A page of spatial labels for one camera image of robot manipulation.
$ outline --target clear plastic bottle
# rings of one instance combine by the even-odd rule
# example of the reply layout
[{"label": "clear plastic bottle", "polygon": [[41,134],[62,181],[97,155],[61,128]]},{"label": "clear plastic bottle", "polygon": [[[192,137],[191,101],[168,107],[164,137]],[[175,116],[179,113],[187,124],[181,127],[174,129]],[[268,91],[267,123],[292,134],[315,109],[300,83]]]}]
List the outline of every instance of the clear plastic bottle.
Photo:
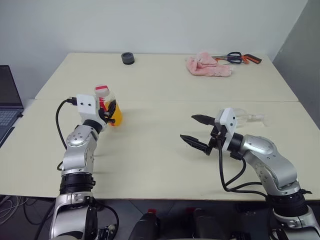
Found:
[{"label": "clear plastic bottle", "polygon": [[246,122],[263,122],[266,126],[264,114],[248,114],[241,108],[234,108],[233,112],[235,114],[235,119],[237,120],[237,127],[243,127]]},{"label": "clear plastic bottle", "polygon": [[101,108],[104,108],[106,112],[109,111],[109,106],[115,104],[115,110],[112,116],[112,119],[115,120],[115,123],[109,123],[112,126],[119,126],[122,122],[123,116],[119,108],[119,104],[116,101],[116,97],[112,91],[108,88],[107,85],[100,84],[94,88],[95,95],[99,97],[99,104]]}]

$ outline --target yellow liquid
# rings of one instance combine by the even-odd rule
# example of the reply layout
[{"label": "yellow liquid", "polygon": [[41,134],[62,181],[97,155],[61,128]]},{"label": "yellow liquid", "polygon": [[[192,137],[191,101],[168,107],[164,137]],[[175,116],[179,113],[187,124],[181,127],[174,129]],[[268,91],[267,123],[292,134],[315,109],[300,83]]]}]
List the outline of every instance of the yellow liquid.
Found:
[{"label": "yellow liquid", "polygon": [[[109,103],[106,102],[104,105],[105,105],[105,108],[108,109]],[[115,119],[115,123],[109,122],[109,124],[111,126],[115,126],[116,127],[116,126],[119,126],[121,124],[123,117],[122,117],[122,112],[120,111],[118,103],[116,103],[116,105],[115,105],[115,111],[114,111],[114,114],[112,115],[111,118]]]}]

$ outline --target laptop keyboard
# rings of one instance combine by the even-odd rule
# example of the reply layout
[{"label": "laptop keyboard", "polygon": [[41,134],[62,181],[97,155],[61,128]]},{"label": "laptop keyboard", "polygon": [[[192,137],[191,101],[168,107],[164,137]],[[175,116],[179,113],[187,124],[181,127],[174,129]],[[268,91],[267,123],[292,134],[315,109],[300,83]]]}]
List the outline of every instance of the laptop keyboard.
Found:
[{"label": "laptop keyboard", "polygon": [[0,111],[0,127],[8,126],[17,111]]}]

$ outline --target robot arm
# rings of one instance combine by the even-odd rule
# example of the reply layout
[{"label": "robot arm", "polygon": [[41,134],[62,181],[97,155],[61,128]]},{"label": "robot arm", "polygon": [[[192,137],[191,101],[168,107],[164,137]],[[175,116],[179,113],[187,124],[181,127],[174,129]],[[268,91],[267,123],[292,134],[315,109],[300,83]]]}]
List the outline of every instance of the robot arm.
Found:
[{"label": "robot arm", "polygon": [[213,148],[218,149],[220,141],[222,151],[231,152],[232,158],[244,159],[253,167],[267,193],[266,200],[282,226],[277,229],[278,239],[320,240],[320,227],[303,196],[306,191],[300,188],[297,171],[272,141],[235,133],[237,120],[232,108],[221,110],[216,119],[204,115],[192,118],[213,126],[211,139],[207,145],[194,137],[181,135],[185,142],[210,155]]},{"label": "robot arm", "polygon": [[99,100],[92,95],[78,94],[76,105],[82,124],[66,139],[50,239],[93,240],[97,236],[97,208],[91,192],[96,184],[92,177],[94,151],[99,133],[105,130],[107,122],[114,120],[105,118],[110,114],[100,108]]}]

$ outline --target table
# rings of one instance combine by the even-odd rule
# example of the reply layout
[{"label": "table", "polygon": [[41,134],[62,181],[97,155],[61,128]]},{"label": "table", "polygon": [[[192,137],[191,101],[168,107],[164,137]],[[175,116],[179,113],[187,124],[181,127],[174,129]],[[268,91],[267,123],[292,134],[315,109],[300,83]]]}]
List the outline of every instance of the table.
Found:
[{"label": "table", "polygon": [[123,101],[297,101],[269,58],[261,64],[233,65],[230,77],[193,76],[184,54],[135,54],[124,65],[121,54],[70,53],[35,99],[66,99],[94,94],[107,84]]},{"label": "table", "polygon": [[[1,194],[59,194],[61,173],[56,166],[64,154],[55,126],[59,103],[58,99],[35,100],[0,149]],[[320,199],[320,188],[314,181],[320,168],[320,131],[299,102],[121,100],[119,105],[124,122],[100,134],[94,155],[96,198],[262,200],[254,194],[225,192],[219,178],[218,152],[212,150],[211,156],[206,156],[179,137],[191,135],[207,143],[211,128],[191,115],[214,117],[220,109],[233,107],[266,114],[268,127],[254,122],[237,132],[271,139],[295,165],[301,186],[313,192],[305,195],[306,199]],[[64,137],[80,123],[77,108],[71,105],[61,109],[59,119]],[[224,154],[226,179],[240,168],[240,161]],[[238,183],[257,180],[248,166]]]}]

